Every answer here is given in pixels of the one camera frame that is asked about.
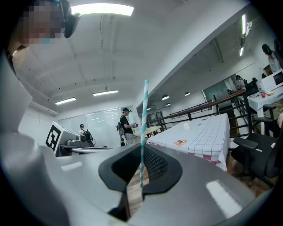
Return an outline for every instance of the black t-shirt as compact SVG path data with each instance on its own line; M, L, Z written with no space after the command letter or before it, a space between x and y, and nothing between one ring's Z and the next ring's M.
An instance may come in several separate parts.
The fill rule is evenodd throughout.
M123 126L125 133L133 133L132 128L125 128L125 127L124 127L124 124L130 125L129 122L128 122L128 120L127 120L127 118L126 118L126 116L124 116L124 115L121 116L121 118L120 118L120 123L121 123L121 125Z

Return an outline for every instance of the office chair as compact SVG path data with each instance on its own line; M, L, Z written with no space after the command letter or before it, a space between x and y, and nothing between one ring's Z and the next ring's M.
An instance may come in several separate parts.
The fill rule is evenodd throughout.
M264 133L267 136L270 136L269 131L273 132L273 137L278 138L280 133L280 128L276 123L276 120L274 119L273 110L276 108L276 106L273 106L272 104L265 104L263 106L264 112L269 110L270 112L270 118L268 117L259 117L257 119L254 119L256 123L252 126L254 128L256 125L258 125L260 122L264 123Z
M267 178L278 176L283 163L283 129L278 138L253 133L246 139L236 137L234 143L239 145L231 153L232 157L244 165L244 172L235 173L235 177L251 176L249 186L257 177L271 188L274 184Z

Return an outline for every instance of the ceiling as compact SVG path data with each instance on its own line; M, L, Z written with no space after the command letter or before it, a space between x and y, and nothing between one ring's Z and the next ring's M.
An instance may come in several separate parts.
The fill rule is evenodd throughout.
M255 10L250 10L247 14L247 21L253 22L255 30L260 14ZM231 24L217 37L210 41L197 54L189 59L175 74L166 80L152 95L149 96L148 106L152 110L162 109L167 103L174 104L183 98L185 92L191 94L200 91L198 84L194 83L194 77L210 72L217 65L221 65L231 59L238 59L241 41L241 18ZM253 29L245 40L245 50L250 48L254 41ZM164 94L170 96L169 99L162 101ZM138 107L138 113L142 112L142 106Z
M69 1L71 6L104 2ZM64 112L90 102L103 102L111 97L94 98L92 94L106 87L119 90L113 98L131 96L147 44L158 37L166 15L186 0L107 2L133 6L132 16L83 15L71 38L34 44L14 55L18 77L28 90L42 97L43 106L49 103L52 108L50 105L59 100L75 97L77 101L68 107L53 105L54 110Z

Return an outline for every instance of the white tablecloth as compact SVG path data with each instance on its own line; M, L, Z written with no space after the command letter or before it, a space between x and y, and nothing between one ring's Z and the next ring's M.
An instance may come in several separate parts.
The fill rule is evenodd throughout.
M275 92L272 96L265 95L265 98L262 98L261 93L256 93L248 97L249 106L258 111L260 108L263 107L265 104L272 104L276 101L279 101L283 98L283 87L278 87L271 92Z
M184 129L189 122L190 129ZM227 171L230 125L227 114L180 122L148 139L147 143L204 158Z

